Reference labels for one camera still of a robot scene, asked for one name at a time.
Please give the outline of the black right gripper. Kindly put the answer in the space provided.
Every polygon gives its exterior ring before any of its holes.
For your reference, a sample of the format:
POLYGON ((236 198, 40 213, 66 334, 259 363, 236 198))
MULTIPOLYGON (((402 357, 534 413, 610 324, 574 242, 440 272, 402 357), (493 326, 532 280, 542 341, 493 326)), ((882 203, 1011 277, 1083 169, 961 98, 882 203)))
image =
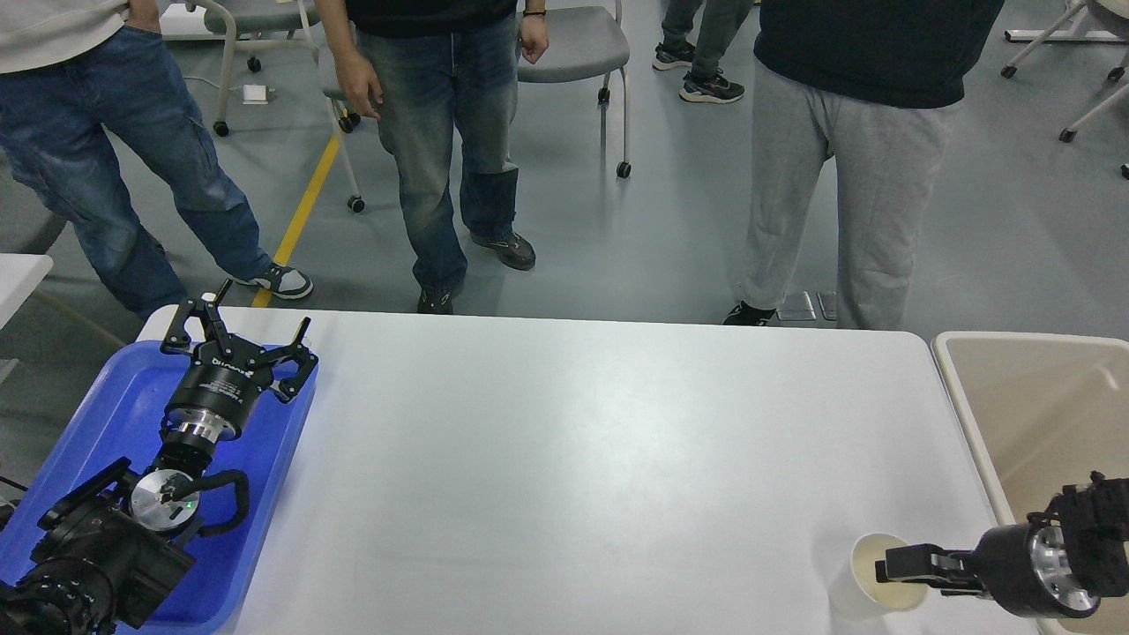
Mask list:
POLYGON ((1019 617, 1080 619, 1102 600, 1073 575, 1061 527, 1010 524, 984 532, 975 550, 924 543, 886 550, 878 583, 919 584, 942 595, 991 599, 1019 617))

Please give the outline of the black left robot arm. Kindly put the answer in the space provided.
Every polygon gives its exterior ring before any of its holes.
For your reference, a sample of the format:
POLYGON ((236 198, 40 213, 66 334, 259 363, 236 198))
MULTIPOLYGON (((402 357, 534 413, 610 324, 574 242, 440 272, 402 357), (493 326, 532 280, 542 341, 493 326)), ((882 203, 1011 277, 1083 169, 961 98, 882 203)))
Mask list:
POLYGON ((201 634, 250 584, 318 357, 233 333, 225 290, 110 359, 3 531, 5 634, 201 634))

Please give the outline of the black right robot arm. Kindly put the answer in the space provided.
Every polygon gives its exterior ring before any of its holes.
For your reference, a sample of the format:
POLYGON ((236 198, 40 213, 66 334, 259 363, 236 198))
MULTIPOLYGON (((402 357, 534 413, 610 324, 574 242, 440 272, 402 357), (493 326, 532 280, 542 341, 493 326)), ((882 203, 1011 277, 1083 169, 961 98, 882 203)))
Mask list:
POLYGON ((981 595, 1019 617, 1088 618, 1128 590, 1126 507, 1126 479, 1093 471, 1088 485, 1064 486, 1027 522, 984 532, 975 549, 899 547, 872 569, 879 584, 981 595))

